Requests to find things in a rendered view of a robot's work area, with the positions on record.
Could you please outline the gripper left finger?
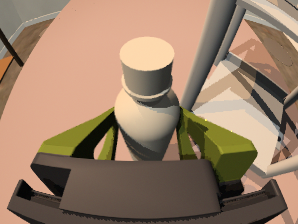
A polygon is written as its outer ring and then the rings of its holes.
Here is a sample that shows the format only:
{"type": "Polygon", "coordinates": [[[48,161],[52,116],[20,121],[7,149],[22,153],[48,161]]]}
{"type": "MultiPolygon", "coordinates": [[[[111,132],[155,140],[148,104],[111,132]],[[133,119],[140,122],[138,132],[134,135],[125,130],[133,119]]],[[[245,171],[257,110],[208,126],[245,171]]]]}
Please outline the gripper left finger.
{"type": "Polygon", "coordinates": [[[43,141],[38,152],[94,159],[94,149],[107,133],[97,159],[115,160],[119,127],[116,123],[114,107],[89,121],[43,141]]]}

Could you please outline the cream bottle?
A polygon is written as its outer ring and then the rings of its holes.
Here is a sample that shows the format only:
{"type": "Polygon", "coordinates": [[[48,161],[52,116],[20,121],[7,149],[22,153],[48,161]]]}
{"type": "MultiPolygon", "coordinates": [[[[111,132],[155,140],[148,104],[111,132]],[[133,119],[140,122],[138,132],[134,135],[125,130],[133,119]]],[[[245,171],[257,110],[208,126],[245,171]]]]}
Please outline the cream bottle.
{"type": "Polygon", "coordinates": [[[122,46],[120,60],[116,123],[133,161],[162,161],[180,118],[171,88],[174,50],[162,39],[139,37],[122,46]]]}

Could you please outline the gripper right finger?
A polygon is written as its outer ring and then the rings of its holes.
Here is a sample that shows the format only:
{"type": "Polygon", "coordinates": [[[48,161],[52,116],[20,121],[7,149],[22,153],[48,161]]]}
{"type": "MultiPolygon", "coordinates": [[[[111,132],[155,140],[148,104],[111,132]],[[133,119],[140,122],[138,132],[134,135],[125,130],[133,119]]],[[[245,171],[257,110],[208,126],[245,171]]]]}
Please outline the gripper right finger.
{"type": "Polygon", "coordinates": [[[258,155],[251,140],[202,119],[180,106],[180,118],[176,127],[180,160],[198,159],[188,133],[200,147],[200,159],[207,159],[212,163],[217,183],[241,180],[258,155]]]}

